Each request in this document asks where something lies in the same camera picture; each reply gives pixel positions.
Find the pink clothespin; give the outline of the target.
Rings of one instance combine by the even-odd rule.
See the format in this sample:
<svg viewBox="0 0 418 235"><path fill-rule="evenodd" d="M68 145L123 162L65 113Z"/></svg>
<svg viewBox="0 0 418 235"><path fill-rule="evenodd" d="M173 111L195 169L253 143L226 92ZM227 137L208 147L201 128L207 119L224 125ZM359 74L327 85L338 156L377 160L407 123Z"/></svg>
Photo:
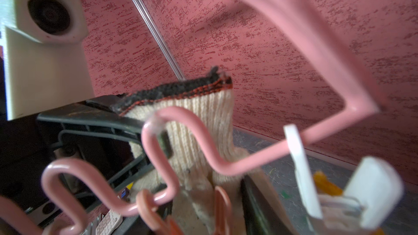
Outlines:
<svg viewBox="0 0 418 235"><path fill-rule="evenodd" d="M175 199L172 211L162 217L153 204L152 193L145 189L136 195L136 204L142 221L155 235L231 235L233 233L233 207L227 192L216 186L213 193L213 219L207 230L202 214L197 215L183 195Z"/></svg>

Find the pink clip hanger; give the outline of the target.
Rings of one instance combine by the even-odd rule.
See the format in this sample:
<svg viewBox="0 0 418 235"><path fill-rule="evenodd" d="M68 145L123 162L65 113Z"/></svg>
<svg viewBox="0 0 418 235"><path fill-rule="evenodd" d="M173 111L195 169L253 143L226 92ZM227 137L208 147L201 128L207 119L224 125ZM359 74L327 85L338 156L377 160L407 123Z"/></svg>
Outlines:
<svg viewBox="0 0 418 235"><path fill-rule="evenodd" d="M132 0L81 0L97 96L152 88L175 75ZM240 0L143 0L184 74L219 65L234 79L236 126L282 135L335 113L339 98L283 33Z"/></svg>

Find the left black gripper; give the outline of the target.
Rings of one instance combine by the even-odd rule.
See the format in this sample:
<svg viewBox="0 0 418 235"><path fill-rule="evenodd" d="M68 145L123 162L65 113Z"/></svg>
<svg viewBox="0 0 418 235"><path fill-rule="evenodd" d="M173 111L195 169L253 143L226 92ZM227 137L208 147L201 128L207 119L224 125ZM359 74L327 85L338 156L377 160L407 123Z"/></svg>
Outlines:
<svg viewBox="0 0 418 235"><path fill-rule="evenodd" d="M105 95L18 119L1 118L1 210L14 206L39 228L66 213L42 188L47 167L70 160L92 165L119 194L153 166L134 155L142 122L120 117L112 107L121 95Z"/></svg>

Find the black cuff white glove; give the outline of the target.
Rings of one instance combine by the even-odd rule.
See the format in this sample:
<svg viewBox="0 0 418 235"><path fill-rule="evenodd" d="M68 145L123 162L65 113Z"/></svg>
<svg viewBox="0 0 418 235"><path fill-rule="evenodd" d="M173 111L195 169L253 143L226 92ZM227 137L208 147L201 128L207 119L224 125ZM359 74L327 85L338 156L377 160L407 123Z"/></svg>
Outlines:
<svg viewBox="0 0 418 235"><path fill-rule="evenodd" d="M144 123L152 137L168 135L172 156L168 163L179 181L179 193L213 229L213 193L216 186L228 194L233 207L233 235L246 233L241 196L242 174L227 167L248 156L233 144L233 82L213 67L205 76L162 84L126 94L112 110Z"/></svg>

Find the white clothespin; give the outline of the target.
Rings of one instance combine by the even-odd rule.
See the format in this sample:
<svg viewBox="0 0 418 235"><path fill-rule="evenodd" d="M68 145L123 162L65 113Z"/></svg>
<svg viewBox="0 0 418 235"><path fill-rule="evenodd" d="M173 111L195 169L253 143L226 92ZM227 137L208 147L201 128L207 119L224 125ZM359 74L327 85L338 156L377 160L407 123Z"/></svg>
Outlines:
<svg viewBox="0 0 418 235"><path fill-rule="evenodd" d="M367 156L357 166L342 196L317 190L307 154L296 125L284 127L295 166L298 190L310 230L316 235L381 235L381 225L404 194L398 172L385 160Z"/></svg>

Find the yellow cuff white glove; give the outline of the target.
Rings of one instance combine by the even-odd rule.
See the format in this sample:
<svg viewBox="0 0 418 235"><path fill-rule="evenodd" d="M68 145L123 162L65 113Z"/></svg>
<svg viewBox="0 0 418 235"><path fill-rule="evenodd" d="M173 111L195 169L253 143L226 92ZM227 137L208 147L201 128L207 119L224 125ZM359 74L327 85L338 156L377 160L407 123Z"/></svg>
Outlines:
<svg viewBox="0 0 418 235"><path fill-rule="evenodd" d="M330 196L342 196L343 190L332 183L324 172L318 170L313 174L313 181L319 193Z"/></svg>

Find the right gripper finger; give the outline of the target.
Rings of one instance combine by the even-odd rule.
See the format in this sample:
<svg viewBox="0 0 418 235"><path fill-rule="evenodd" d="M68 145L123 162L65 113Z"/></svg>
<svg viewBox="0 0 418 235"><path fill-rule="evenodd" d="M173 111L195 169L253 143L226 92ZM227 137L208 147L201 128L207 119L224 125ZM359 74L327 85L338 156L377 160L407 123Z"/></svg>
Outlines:
<svg viewBox="0 0 418 235"><path fill-rule="evenodd" d="M249 176L241 181L241 195L247 235L292 235Z"/></svg>

